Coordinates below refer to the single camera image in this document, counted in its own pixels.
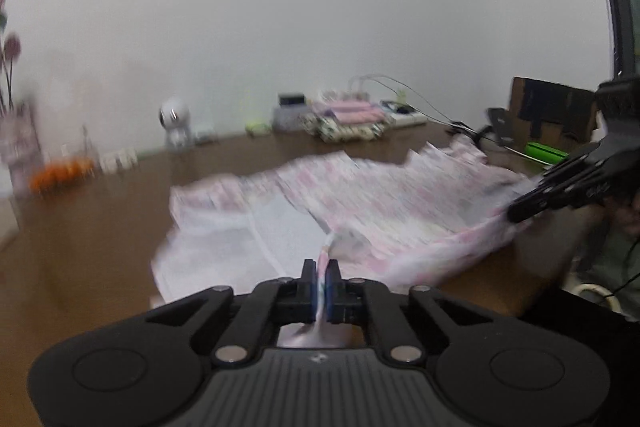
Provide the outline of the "green plastic object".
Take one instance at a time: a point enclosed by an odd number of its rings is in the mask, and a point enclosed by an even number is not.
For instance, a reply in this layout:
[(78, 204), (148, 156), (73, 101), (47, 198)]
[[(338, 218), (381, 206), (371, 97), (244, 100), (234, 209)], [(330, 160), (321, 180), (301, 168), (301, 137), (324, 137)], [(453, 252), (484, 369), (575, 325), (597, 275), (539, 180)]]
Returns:
[(547, 165), (556, 165), (567, 158), (568, 154), (554, 147), (538, 142), (528, 142), (524, 154)]

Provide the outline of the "green white small pack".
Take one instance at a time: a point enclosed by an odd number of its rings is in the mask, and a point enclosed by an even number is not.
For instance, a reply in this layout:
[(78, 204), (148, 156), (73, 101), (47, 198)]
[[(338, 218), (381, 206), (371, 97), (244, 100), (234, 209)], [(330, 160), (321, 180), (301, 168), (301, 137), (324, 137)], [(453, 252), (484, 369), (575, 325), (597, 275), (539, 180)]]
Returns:
[(245, 132), (247, 135), (252, 136), (264, 136), (271, 133), (270, 124), (262, 121), (250, 121), (245, 125)]

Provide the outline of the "white round robot toy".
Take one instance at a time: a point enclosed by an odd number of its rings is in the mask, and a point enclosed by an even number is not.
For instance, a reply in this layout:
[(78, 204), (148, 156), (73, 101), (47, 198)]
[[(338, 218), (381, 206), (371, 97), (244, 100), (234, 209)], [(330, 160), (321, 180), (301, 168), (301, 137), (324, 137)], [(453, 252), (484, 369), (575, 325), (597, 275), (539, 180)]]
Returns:
[(165, 130), (168, 150), (187, 150), (193, 145), (190, 110), (180, 98), (170, 98), (160, 104), (158, 120)]

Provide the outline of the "pink floral garment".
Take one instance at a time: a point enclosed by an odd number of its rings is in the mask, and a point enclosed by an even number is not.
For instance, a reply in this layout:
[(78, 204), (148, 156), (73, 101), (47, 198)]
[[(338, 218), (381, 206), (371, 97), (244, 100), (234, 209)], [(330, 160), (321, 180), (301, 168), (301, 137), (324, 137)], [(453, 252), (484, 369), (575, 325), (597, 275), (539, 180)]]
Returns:
[(237, 293), (336, 261), (402, 293), (435, 285), (506, 245), (506, 207), (533, 179), (490, 165), (467, 139), (399, 165), (343, 152), (251, 176), (222, 174), (170, 193), (174, 226), (152, 261), (166, 303), (216, 285)]

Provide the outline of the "white small power strip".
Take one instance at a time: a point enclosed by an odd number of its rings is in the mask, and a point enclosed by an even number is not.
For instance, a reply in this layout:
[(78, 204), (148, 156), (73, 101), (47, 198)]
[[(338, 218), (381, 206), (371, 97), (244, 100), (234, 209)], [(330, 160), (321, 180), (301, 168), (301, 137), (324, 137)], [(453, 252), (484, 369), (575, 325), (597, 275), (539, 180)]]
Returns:
[(99, 159), (99, 166), (106, 174), (126, 171), (136, 167), (138, 164), (138, 154), (131, 147), (101, 155)]

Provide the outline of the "black charger block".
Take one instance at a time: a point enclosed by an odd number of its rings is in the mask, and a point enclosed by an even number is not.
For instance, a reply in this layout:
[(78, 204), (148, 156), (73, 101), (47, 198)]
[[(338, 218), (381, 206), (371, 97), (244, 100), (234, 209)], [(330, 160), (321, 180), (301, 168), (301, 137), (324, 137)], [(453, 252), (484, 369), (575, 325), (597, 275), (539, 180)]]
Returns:
[(279, 93), (278, 102), (280, 107), (303, 106), (307, 103), (303, 93)]

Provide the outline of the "pink blue garment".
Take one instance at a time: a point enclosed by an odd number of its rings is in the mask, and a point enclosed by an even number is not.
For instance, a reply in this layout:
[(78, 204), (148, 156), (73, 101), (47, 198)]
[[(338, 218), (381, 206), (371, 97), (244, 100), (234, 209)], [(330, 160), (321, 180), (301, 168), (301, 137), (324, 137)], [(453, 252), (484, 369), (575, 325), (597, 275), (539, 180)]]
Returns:
[(332, 118), (339, 124), (376, 124), (386, 117), (382, 108), (365, 101), (314, 102), (311, 107), (317, 116)]

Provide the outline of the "cream teal floral garment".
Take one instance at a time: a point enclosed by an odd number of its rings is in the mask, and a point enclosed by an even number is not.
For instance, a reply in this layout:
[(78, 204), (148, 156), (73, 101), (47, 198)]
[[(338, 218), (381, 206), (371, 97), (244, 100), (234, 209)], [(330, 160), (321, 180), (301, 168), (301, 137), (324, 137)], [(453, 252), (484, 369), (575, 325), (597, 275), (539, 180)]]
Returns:
[(367, 124), (340, 124), (331, 117), (307, 115), (300, 120), (303, 129), (324, 143), (345, 143), (352, 141), (375, 141), (390, 129), (387, 121), (367, 122)]

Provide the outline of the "pink knitted vase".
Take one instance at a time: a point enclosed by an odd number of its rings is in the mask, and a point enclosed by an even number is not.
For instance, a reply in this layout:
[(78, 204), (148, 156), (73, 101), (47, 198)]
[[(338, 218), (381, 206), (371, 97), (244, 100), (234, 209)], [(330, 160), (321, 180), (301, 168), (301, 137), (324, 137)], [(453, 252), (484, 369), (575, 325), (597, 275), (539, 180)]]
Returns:
[(28, 102), (1, 117), (1, 162), (9, 169), (13, 194), (27, 194), (30, 180), (43, 166), (36, 117)]

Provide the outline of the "brown cardboard box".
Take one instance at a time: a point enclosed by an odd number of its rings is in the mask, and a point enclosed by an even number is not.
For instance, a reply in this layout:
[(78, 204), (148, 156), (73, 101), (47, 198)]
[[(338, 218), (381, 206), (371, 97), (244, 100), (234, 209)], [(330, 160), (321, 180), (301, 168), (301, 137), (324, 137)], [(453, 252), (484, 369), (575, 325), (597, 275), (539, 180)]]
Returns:
[(518, 146), (536, 142), (570, 153), (598, 129), (593, 91), (547, 80), (514, 77), (508, 112)]

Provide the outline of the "grey wireless charger stand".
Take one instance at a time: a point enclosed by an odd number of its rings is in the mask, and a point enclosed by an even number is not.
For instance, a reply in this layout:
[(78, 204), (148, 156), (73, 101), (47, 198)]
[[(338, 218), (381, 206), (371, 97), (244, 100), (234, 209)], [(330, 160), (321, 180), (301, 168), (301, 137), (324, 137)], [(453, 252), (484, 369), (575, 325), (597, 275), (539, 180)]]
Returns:
[(501, 107), (491, 107), (487, 109), (487, 117), (497, 143), (503, 147), (512, 146), (513, 121), (509, 111)]

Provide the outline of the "pink flower bouquet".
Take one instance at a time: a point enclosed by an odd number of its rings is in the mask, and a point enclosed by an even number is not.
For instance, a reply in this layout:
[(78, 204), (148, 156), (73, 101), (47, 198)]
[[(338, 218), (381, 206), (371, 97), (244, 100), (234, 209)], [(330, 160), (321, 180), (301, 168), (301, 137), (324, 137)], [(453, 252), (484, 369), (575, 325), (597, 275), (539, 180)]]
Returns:
[(6, 87), (1, 89), (1, 114), (7, 114), (14, 109), (13, 101), (13, 69), (14, 64), (22, 54), (22, 43), (16, 32), (6, 32), (8, 14), (6, 14), (6, 0), (0, 0), (0, 31), (1, 31), (1, 78)]

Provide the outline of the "white tin box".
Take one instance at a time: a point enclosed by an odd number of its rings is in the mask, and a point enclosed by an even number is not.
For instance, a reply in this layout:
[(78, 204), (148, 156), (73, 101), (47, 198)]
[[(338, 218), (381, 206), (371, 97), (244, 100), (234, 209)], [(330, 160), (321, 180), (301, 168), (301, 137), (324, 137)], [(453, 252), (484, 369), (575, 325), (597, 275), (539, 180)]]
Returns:
[(271, 128), (275, 132), (303, 130), (306, 118), (312, 113), (309, 105), (277, 106), (272, 111)]

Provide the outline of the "clear box of oranges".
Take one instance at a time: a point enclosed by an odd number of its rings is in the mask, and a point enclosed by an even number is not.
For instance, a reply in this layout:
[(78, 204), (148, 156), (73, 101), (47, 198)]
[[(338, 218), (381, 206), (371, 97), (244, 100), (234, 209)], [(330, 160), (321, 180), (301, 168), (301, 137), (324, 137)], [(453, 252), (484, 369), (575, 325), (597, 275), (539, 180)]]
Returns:
[(88, 127), (81, 126), (81, 146), (74, 153), (61, 152), (59, 158), (47, 160), (29, 179), (30, 193), (49, 194), (93, 178), (100, 171), (100, 156), (94, 146)]

